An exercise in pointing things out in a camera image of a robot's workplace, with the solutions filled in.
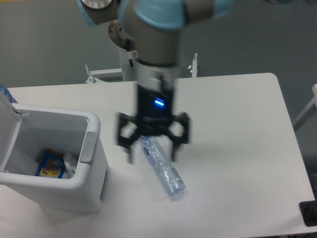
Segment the open lid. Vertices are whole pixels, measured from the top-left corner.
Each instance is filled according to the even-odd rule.
[[[9,159],[21,125],[22,116],[0,92],[0,172]]]

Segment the clear plastic bottle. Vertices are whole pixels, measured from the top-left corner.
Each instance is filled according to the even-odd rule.
[[[8,100],[11,102],[11,103],[18,103],[14,97],[12,97],[12,95],[10,94],[9,90],[4,87],[3,85],[0,84],[0,93],[3,93],[6,98],[8,98]]]
[[[183,191],[185,188],[183,180],[155,137],[143,136],[140,146],[168,195],[173,197]]]

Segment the white trash bin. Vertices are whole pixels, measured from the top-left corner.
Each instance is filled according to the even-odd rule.
[[[99,210],[108,173],[100,127],[94,113],[11,104],[0,93],[0,184],[44,206]],[[45,148],[79,158],[74,177],[35,176]]]

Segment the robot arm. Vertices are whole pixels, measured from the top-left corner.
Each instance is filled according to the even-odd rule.
[[[209,19],[230,9],[233,0],[81,0],[88,20],[101,24],[118,18],[122,28],[134,38],[138,52],[135,73],[137,112],[134,117],[119,114],[118,145],[130,154],[131,145],[141,135],[166,135],[175,151],[189,140],[189,117],[173,115],[174,81],[178,76],[177,55],[180,30],[186,25]],[[181,136],[169,130],[176,121],[183,126]],[[129,138],[121,135],[123,127],[137,128]]]

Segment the white tabletop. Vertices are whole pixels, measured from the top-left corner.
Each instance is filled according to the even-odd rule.
[[[10,91],[19,103],[95,112],[110,173],[96,213],[40,207],[0,186],[1,237],[246,238],[317,231],[301,217],[299,202],[314,196],[272,74],[178,80],[175,111],[188,112],[192,128],[191,144],[175,164],[186,185],[176,201],[137,143],[134,165],[115,145],[115,113],[133,112],[133,82]]]

